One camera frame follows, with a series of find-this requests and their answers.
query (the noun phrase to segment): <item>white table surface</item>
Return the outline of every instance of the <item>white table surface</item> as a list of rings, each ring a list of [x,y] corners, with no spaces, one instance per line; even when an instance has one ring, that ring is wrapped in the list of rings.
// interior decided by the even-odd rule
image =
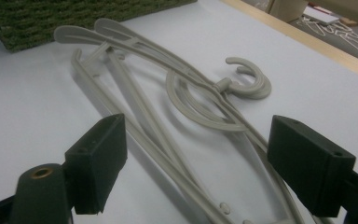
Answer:
[[[225,64],[226,57],[257,64],[272,83],[271,95],[260,101],[230,98],[249,122],[268,138],[273,115],[298,119],[354,154],[358,172],[357,74],[219,1],[199,0],[123,24],[213,81],[244,81],[236,77],[235,66]],[[0,200],[14,194],[26,170],[63,163],[63,153],[106,115],[70,64],[76,48],[84,54],[95,49],[49,43],[8,53],[0,43]],[[213,201],[228,203],[236,223],[280,219],[279,203],[254,153],[246,151],[247,141],[229,140],[187,120],[169,101],[160,69],[134,57],[128,62]],[[110,85],[119,95],[119,83]],[[104,213],[75,216],[76,223],[206,222],[131,138],[128,147],[129,158]],[[344,215],[341,211],[335,222],[342,223]]]

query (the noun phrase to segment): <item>woven basket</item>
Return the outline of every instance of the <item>woven basket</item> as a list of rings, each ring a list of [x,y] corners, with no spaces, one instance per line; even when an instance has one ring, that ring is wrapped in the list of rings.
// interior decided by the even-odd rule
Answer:
[[[10,51],[53,40],[60,25],[92,28],[95,20],[124,21],[197,0],[0,0],[0,39]]]

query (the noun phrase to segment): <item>screw hole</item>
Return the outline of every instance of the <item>screw hole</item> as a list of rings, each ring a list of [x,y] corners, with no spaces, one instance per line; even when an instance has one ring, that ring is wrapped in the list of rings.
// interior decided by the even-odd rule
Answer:
[[[53,169],[51,169],[51,168],[46,168],[46,167],[40,168],[32,173],[31,178],[32,179],[40,179],[40,178],[44,178],[48,175],[51,175],[51,173],[53,173]]]

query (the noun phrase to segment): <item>white tabletop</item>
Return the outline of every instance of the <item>white tabletop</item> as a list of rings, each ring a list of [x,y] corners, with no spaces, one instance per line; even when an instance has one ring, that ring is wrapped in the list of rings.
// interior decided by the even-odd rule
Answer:
[[[268,139],[272,116],[298,119],[357,157],[358,75],[219,1],[199,0],[123,24],[194,65],[210,80],[236,77],[225,58],[257,64],[272,83],[260,101],[230,97],[244,117]],[[63,153],[106,114],[81,86],[70,64],[76,48],[49,43],[18,53],[0,44],[0,200],[14,194],[17,179],[43,163],[63,163]],[[130,57],[129,68],[142,83],[167,128],[216,204],[226,202],[236,223],[272,223],[282,217],[279,203],[247,141],[229,140],[181,115],[164,89],[165,75]],[[113,92],[118,84],[112,83]],[[125,102],[127,98],[118,96]],[[131,139],[129,158],[105,211],[75,216],[76,223],[203,223],[172,181]],[[341,211],[337,223],[342,223]]]

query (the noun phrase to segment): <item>dark green plastic part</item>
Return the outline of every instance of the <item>dark green plastic part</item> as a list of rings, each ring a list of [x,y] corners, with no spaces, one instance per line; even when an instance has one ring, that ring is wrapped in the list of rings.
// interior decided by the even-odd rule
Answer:
[[[67,224],[71,217],[65,176],[59,164],[36,166],[20,176],[10,224]]]
[[[305,124],[273,117],[268,160],[313,215],[337,216],[355,159]]]
[[[127,159],[124,115],[100,120],[65,153],[65,173],[77,214],[103,211]]]

